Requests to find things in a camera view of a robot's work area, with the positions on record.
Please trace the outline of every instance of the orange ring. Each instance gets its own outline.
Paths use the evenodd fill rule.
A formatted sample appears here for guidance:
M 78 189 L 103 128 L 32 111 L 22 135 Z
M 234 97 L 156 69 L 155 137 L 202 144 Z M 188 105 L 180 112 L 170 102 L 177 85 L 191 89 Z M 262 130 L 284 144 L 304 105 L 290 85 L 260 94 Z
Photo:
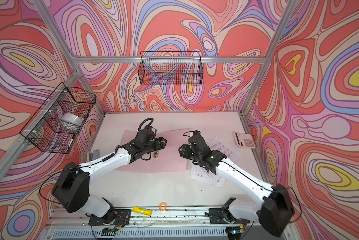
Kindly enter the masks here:
M 162 212 L 166 211 L 166 208 L 167 208 L 167 205 L 166 205 L 166 203 L 164 203 L 164 202 L 162 202 L 162 203 L 159 205 L 159 209 L 160 209 Z

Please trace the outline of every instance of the black wire basket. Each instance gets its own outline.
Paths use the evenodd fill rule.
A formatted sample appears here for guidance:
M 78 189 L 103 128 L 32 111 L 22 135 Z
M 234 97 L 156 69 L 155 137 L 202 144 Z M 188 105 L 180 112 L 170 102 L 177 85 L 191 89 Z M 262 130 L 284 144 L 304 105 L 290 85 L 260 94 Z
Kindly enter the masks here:
M 142 51 L 138 76 L 141 85 L 201 86 L 200 51 Z
M 68 154 L 95 101 L 95 94 L 81 88 L 65 86 L 51 107 L 41 110 L 46 113 L 35 127 L 24 130 L 38 111 L 29 119 L 20 134 L 42 152 Z

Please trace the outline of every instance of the pink paper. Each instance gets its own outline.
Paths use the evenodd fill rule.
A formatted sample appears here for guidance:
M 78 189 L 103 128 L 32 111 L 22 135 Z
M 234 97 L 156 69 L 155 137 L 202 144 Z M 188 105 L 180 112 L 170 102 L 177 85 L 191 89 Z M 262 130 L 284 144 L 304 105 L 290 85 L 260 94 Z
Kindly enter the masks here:
M 182 136 L 184 132 L 189 129 L 179 129 L 167 132 L 157 133 L 156 137 L 163 137 L 167 140 L 165 149 L 158 152 L 158 157 L 153 157 L 154 153 L 151 153 L 151 159 L 148 161 L 138 159 L 131 164 L 117 168 L 120 171 L 129 172 L 185 172 L 186 171 L 186 159 L 179 156 L 178 149 L 184 143 L 188 143 L 188 137 Z M 137 131 L 124 131 L 120 145 L 124 145 L 135 138 Z M 143 158 L 148 159 L 149 155 L 145 154 Z

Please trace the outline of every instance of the yellow bottle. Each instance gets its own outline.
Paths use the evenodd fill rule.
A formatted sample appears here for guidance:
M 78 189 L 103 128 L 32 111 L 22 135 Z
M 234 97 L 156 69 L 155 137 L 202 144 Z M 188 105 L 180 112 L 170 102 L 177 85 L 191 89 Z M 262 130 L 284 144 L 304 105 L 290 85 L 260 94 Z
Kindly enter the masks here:
M 141 207 L 133 207 L 132 211 L 136 212 L 136 213 L 139 213 L 139 214 L 148 215 L 149 217 L 151 216 L 151 210 L 143 209 Z

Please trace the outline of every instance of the paper sheet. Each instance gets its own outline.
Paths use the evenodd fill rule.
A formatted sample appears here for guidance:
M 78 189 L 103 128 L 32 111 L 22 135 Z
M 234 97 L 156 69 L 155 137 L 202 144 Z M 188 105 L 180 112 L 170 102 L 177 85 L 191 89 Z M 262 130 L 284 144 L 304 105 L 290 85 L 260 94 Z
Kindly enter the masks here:
M 226 143 L 224 143 L 219 137 L 215 137 L 211 142 L 207 142 L 210 149 L 218 150 L 220 152 L 223 152 L 228 158 L 231 159 L 231 161 L 236 162 L 241 155 L 240 152 L 235 150 L 234 148 L 230 147 Z M 209 172 L 198 166 L 198 165 L 192 165 L 191 171 L 190 171 L 190 178 L 195 179 L 210 185 L 214 185 L 217 187 L 224 187 L 225 185 L 225 179 L 214 175 L 214 173 Z
M 187 159 L 180 157 L 178 148 L 184 143 L 188 143 L 188 137 L 182 136 L 184 132 L 189 129 L 179 129 L 167 132 L 157 133 L 156 137 L 163 137 L 167 140 L 165 149 L 158 152 L 158 157 L 153 157 L 151 153 L 151 159 L 144 161 L 139 159 L 131 164 L 117 168 L 120 171 L 129 172 L 185 172 Z M 124 131 L 120 145 L 128 143 L 134 139 L 137 135 L 137 131 Z M 148 159 L 149 155 L 145 154 L 143 158 Z

